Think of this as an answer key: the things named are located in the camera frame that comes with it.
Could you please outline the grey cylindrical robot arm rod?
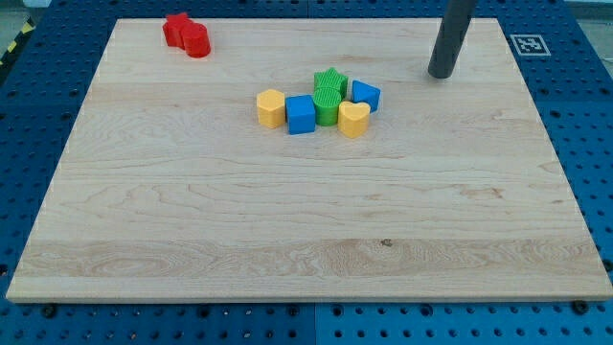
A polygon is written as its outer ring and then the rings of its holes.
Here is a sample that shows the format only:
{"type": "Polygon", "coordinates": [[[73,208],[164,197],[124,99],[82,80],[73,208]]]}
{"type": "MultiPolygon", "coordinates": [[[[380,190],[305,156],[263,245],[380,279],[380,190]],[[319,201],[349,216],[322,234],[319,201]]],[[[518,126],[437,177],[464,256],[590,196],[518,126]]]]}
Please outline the grey cylindrical robot arm rod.
{"type": "Polygon", "coordinates": [[[449,78],[461,52],[477,0],[449,0],[427,72],[435,79],[449,78]]]}

